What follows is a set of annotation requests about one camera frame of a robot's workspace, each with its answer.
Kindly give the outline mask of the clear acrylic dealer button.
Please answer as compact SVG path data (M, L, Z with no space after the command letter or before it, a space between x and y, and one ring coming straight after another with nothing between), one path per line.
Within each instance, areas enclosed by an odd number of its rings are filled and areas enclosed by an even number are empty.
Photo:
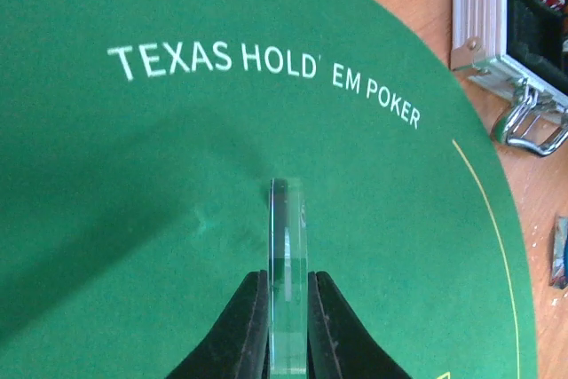
M275 178L269 192L268 289L271 378L306 378L307 235L304 191Z

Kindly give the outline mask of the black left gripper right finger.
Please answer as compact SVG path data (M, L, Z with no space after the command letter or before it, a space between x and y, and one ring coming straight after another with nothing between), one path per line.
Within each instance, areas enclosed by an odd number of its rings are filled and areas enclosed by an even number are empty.
M308 376L408 378L367 332L327 272L308 273Z

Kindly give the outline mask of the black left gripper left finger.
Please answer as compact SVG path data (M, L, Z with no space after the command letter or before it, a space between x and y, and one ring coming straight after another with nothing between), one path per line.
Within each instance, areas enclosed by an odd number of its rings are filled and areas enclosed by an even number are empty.
M267 271L249 272L201 342L169 378L268 378Z

